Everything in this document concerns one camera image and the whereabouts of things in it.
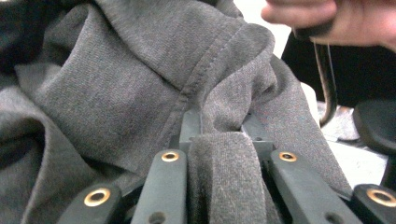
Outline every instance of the gray cloth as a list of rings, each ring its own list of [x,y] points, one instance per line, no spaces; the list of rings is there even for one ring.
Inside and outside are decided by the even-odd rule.
[[[33,63],[0,75],[0,223],[53,223],[93,183],[139,181],[192,106],[204,134],[189,153],[190,223],[282,221],[237,132],[249,111],[350,191],[273,36],[232,1],[81,2],[63,1]]]

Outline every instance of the gold ring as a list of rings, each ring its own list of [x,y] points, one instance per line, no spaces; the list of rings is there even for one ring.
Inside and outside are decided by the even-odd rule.
[[[91,191],[84,199],[85,205],[89,207],[96,207],[105,203],[108,198],[110,198],[110,190],[109,189],[96,189]]]
[[[291,152],[281,152],[279,153],[279,158],[282,161],[297,161],[297,156]]]
[[[168,161],[168,162],[177,161],[178,160],[178,154],[176,152],[173,152],[173,151],[165,152],[165,153],[163,153],[161,158],[163,159],[163,161]]]
[[[367,189],[367,196],[376,203],[382,204],[386,207],[396,207],[396,199],[393,195],[381,189]]]

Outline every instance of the human skin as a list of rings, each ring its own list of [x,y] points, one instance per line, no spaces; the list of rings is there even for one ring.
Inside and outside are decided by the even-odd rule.
[[[292,28],[306,28],[333,19],[322,44],[375,46],[396,52],[396,0],[267,0],[262,18]]]

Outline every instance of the garment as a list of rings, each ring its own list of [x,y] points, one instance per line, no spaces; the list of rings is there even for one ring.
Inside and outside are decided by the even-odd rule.
[[[238,132],[249,111],[276,148],[299,152],[350,192],[299,82],[272,54],[271,33],[245,23],[232,1],[213,5],[47,8],[59,11],[42,51],[0,76],[0,223],[53,223],[93,183],[136,183],[193,106],[204,134],[188,155],[189,223],[282,222],[251,140]]]

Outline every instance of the gray fabric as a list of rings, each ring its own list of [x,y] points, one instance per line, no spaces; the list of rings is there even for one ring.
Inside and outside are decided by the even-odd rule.
[[[76,2],[36,61],[16,67],[18,81],[0,75],[0,223],[53,223],[94,182],[127,188],[191,106],[205,134],[189,153],[190,223],[280,222],[251,141],[236,133],[249,110],[277,148],[350,191],[273,36],[234,18],[232,1]]]

